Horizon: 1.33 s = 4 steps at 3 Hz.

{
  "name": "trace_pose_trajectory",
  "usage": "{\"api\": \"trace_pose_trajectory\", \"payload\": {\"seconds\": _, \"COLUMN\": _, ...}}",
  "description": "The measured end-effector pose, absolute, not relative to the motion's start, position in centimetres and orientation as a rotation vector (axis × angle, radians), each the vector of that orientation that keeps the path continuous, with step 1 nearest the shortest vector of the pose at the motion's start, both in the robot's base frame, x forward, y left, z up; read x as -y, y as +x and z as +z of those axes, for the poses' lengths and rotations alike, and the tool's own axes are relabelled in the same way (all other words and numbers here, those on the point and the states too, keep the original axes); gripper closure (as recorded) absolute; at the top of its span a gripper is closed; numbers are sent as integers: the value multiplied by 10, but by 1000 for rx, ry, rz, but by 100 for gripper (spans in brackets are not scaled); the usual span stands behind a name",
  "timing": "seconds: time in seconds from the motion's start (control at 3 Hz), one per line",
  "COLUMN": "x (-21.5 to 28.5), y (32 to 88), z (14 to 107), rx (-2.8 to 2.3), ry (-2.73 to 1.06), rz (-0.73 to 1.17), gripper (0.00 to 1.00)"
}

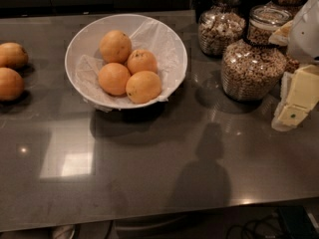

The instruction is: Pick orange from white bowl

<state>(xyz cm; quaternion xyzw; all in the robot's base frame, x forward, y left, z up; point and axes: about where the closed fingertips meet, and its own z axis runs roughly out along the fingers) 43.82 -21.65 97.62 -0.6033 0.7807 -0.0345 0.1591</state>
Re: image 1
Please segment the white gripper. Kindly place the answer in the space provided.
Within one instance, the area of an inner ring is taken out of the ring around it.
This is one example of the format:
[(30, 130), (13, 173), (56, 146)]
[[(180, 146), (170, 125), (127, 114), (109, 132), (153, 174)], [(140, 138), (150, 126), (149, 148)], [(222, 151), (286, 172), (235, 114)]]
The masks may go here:
[[(293, 21), (273, 32), (268, 42), (288, 45), (288, 55), (301, 64), (319, 64), (319, 0), (308, 0)], [(278, 131), (297, 128), (319, 103), (319, 67), (308, 65), (293, 74), (285, 72), (280, 98), (271, 126)]]

